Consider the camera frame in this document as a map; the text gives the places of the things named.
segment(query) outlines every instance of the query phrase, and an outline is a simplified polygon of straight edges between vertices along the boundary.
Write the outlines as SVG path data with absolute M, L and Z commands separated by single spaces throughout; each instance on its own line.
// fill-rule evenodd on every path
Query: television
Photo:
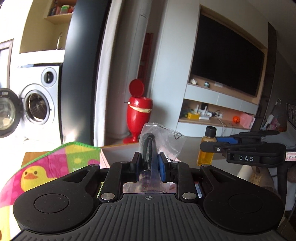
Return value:
M 256 96 L 264 53 L 217 21 L 200 15 L 191 74 Z

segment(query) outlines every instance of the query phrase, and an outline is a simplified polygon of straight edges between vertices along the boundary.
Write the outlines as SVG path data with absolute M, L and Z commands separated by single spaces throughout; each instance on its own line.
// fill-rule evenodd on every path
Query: yellow liquid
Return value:
M 209 137 L 203 137 L 202 142 L 207 141 L 207 142 L 216 142 L 216 138 L 209 138 Z M 197 158 L 197 165 L 201 166 L 202 164 L 207 164 L 210 165 L 213 160 L 214 153 L 212 152 L 203 152 L 200 150 Z

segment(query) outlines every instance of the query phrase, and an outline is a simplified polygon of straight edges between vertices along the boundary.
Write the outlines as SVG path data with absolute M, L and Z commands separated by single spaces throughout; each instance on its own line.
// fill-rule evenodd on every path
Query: orange liquid bottle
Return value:
M 202 142 L 216 142 L 216 131 L 217 129 L 213 126 L 207 126 L 205 131 L 205 136 L 202 138 Z M 213 160 L 214 153 L 203 152 L 200 150 L 197 158 L 197 165 L 201 166 L 202 164 L 210 165 Z

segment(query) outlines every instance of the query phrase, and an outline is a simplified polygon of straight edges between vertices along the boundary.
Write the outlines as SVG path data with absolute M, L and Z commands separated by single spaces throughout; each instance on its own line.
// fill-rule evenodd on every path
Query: screw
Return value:
M 104 200 L 111 200 L 111 199 L 115 198 L 115 195 L 113 193 L 106 192 L 101 195 L 101 198 Z
M 194 194 L 192 192 L 186 192 L 186 193 L 183 193 L 182 197 L 187 200 L 192 200 L 192 199 L 196 198 L 196 194 Z

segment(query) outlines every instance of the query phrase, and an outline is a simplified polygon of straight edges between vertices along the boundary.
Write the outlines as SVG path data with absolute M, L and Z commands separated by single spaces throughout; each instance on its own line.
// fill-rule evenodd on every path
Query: orange pumpkin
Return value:
M 233 117 L 233 122 L 236 123 L 236 124 L 239 124 L 240 123 L 240 118 L 238 116 L 235 116 Z

